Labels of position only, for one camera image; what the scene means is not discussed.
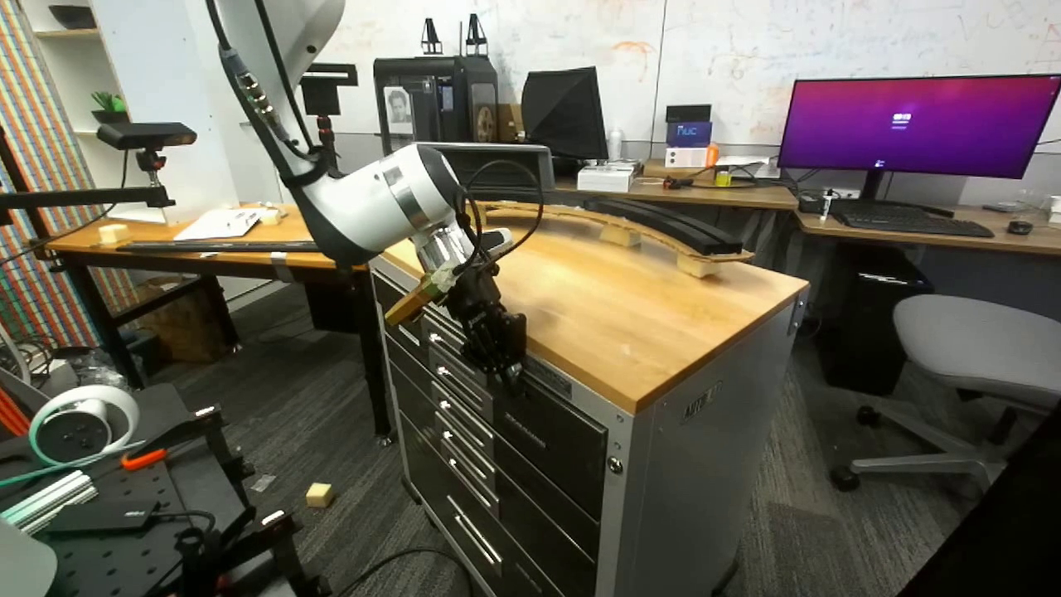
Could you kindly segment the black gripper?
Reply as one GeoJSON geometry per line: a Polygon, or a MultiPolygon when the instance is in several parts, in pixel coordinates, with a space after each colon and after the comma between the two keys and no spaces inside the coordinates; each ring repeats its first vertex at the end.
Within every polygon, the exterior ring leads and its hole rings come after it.
{"type": "Polygon", "coordinates": [[[501,372],[507,395],[523,395],[526,317],[504,308],[493,275],[483,261],[456,265],[444,304],[460,322],[460,356],[482,372],[501,372]]]}

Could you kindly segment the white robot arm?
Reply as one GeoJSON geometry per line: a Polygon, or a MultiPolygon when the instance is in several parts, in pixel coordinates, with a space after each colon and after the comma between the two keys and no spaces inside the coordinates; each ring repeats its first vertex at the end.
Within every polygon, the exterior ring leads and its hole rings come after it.
{"type": "Polygon", "coordinates": [[[206,0],[218,62],[255,140],[294,199],[313,243],[337,265],[411,243],[420,281],[389,317],[442,302],[460,322],[460,356],[501,387],[516,387],[526,317],[501,302],[501,248],[483,239],[466,181],[439,143],[400,147],[360,170],[337,165],[334,143],[313,135],[294,86],[334,37],[344,0],[206,0]]]}

